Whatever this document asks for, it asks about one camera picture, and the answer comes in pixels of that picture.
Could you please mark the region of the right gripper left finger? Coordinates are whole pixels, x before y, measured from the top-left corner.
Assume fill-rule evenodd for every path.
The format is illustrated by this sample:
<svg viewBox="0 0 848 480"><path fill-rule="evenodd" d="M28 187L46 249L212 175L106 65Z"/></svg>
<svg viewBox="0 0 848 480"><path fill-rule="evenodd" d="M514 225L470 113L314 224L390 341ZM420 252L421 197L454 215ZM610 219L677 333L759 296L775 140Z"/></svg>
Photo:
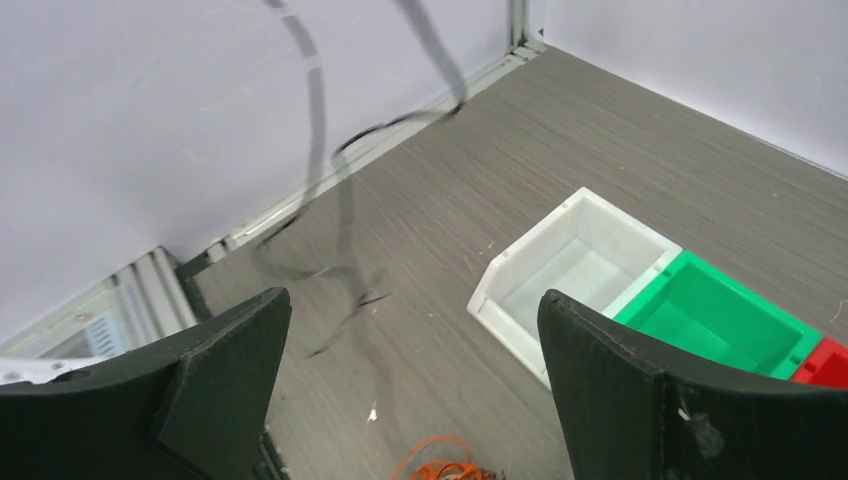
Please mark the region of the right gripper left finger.
<svg viewBox="0 0 848 480"><path fill-rule="evenodd" d="M268 289L43 383L1 389L5 479L281 479L266 416L292 308Z"/></svg>

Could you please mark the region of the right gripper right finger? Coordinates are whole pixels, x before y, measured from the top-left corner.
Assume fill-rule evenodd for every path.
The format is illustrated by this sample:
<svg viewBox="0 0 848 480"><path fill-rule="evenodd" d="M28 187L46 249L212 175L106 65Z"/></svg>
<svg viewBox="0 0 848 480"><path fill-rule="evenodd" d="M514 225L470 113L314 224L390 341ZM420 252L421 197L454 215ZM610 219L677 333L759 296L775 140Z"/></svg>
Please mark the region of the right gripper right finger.
<svg viewBox="0 0 848 480"><path fill-rule="evenodd" d="M541 349L578 479L843 479L847 393L750 373L547 291Z"/></svg>

